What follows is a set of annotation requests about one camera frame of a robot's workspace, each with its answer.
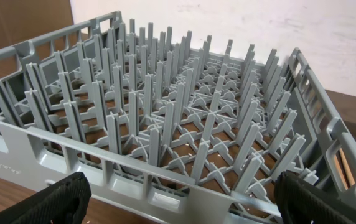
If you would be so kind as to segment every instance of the gray plastic rack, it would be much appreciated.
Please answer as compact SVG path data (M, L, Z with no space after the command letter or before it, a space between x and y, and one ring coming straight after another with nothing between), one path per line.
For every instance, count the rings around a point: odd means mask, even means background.
M356 208L356 143L299 49L262 65L254 45L241 60L232 40L219 55L211 36L192 49L191 31L134 26L117 11L0 50L18 64L0 78L0 178L41 190L80 171L94 198L157 222L281 223L289 170Z

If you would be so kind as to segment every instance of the white background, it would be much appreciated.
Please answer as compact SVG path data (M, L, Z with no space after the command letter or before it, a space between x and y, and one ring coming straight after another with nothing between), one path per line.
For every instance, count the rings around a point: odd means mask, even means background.
M211 52L243 58L255 44L255 59L265 63L272 48L279 64L299 47L325 89L356 96L356 0L70 0L75 23L120 10L126 28L154 23L154 37L172 26L172 42L188 30L192 48L208 34Z

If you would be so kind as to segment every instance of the plastic tray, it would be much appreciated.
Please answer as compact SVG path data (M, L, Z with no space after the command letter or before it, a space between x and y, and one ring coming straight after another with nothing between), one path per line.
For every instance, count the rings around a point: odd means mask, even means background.
M232 40L219 55L211 36L191 49L191 31L134 26L117 11L0 50L18 64L0 78L0 178L41 190L80 171L94 198L157 222L281 223L289 170L356 208L356 143L299 49L262 65L254 45L241 60Z

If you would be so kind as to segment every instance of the black object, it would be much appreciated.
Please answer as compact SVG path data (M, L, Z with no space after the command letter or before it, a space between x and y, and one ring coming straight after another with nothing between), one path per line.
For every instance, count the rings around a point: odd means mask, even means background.
M87 178L76 172L0 212L0 224L79 224L90 197Z
M278 177L274 197L285 224L356 223L356 209L289 172Z

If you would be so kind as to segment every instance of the embossed logo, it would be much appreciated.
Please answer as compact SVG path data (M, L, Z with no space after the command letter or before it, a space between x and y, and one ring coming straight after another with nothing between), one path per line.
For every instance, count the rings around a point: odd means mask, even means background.
M21 174L22 173L22 171L20 171L20 170L15 170L12 167L5 166L5 165L2 165L2 164L0 164L0 169L6 169L6 170L8 170L9 172L11 172L13 174Z

